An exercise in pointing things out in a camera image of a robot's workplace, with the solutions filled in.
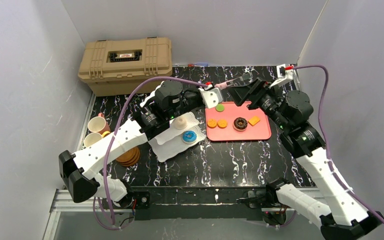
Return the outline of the white round cake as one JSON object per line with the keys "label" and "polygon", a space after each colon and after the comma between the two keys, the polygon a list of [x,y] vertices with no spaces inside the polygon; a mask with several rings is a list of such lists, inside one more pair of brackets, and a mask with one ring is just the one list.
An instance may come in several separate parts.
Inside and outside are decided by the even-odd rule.
{"label": "white round cake", "polygon": [[179,116],[173,120],[172,125],[177,130],[183,130],[188,126],[188,120],[184,116]]}

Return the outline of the white three-tier cake stand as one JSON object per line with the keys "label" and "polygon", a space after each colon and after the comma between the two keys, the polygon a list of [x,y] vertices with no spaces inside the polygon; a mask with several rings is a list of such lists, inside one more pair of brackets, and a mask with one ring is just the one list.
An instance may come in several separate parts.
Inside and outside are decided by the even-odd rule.
{"label": "white three-tier cake stand", "polygon": [[[153,153],[156,155],[157,160],[160,163],[175,157],[177,154],[186,151],[188,148],[193,147],[197,143],[205,140],[207,137],[203,133],[199,126],[199,121],[196,119],[193,112],[187,112],[183,115],[187,118],[187,127],[182,130],[175,129],[172,122],[174,119],[169,121],[169,128],[156,137],[148,141]],[[193,144],[186,144],[182,141],[182,134],[185,131],[194,131],[197,134],[197,140]]]}

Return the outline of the blue donut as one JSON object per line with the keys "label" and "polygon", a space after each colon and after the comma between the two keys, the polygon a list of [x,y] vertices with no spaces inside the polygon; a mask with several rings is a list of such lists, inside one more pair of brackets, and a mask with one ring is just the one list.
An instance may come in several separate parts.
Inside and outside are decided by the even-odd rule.
{"label": "blue donut", "polygon": [[197,134],[193,130],[183,132],[181,139],[186,144],[193,144],[197,141]]}

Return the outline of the tan plastic tool case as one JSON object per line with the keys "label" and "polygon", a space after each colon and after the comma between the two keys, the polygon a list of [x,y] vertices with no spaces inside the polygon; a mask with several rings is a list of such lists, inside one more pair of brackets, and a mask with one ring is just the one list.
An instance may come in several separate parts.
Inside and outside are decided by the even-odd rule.
{"label": "tan plastic tool case", "polygon": [[106,97],[130,94],[143,81],[172,73],[171,40],[148,37],[87,43],[78,77],[97,97]]}

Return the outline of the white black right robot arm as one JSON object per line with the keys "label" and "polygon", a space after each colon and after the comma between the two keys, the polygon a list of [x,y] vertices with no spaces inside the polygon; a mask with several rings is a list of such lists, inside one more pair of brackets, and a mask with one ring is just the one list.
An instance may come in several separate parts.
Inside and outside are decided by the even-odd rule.
{"label": "white black right robot arm", "polygon": [[299,90],[282,94],[261,78],[250,83],[228,83],[237,106],[262,110],[280,130],[284,148],[306,170],[324,198],[320,202],[281,178],[266,185],[273,200],[294,209],[316,225],[326,240],[356,240],[377,228],[383,217],[352,197],[352,190],[327,157],[327,146],[309,123],[314,109],[308,95]]}

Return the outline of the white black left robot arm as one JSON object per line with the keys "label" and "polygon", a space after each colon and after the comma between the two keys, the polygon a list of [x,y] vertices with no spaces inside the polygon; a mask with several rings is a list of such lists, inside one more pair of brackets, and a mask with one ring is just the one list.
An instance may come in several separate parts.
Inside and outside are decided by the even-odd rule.
{"label": "white black left robot arm", "polygon": [[108,163],[158,136],[181,136],[184,131],[171,126],[175,119],[197,108],[214,108],[223,100],[212,85],[195,83],[183,89],[183,83],[184,79],[167,77],[114,132],[82,150],[65,150],[58,156],[60,176],[74,203],[96,197],[121,204],[133,191],[125,180],[108,176]]}

